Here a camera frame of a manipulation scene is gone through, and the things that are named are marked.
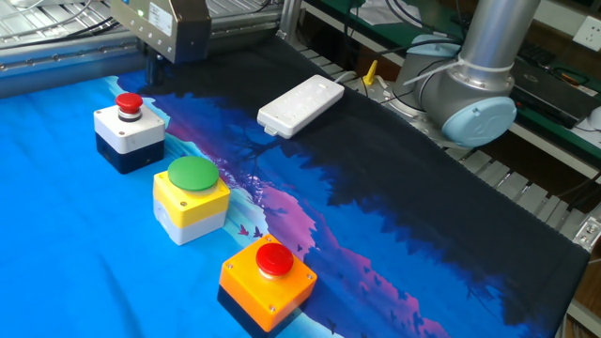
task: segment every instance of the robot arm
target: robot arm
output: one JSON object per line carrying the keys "label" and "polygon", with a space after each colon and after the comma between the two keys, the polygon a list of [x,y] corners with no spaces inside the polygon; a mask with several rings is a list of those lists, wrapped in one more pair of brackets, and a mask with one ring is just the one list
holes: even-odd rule
{"label": "robot arm", "polygon": [[[539,3],[481,0],[460,51],[452,44],[408,50],[394,94],[410,93],[403,104],[428,113],[460,146],[481,146],[501,136],[516,117],[507,98],[515,82],[509,71]],[[440,37],[419,36],[414,42],[429,39]],[[441,71],[427,73],[433,69]]]}

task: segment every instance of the red mushroom button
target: red mushroom button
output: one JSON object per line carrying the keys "label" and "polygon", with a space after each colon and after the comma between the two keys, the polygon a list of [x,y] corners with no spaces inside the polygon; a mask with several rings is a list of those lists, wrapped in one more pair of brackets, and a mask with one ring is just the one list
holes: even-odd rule
{"label": "red mushroom button", "polygon": [[256,252],[256,264],[269,276],[284,276],[292,269],[293,263],[292,253],[279,243],[265,244]]}
{"label": "red mushroom button", "polygon": [[116,97],[116,105],[125,114],[138,114],[142,106],[142,97],[134,93],[125,93]]}

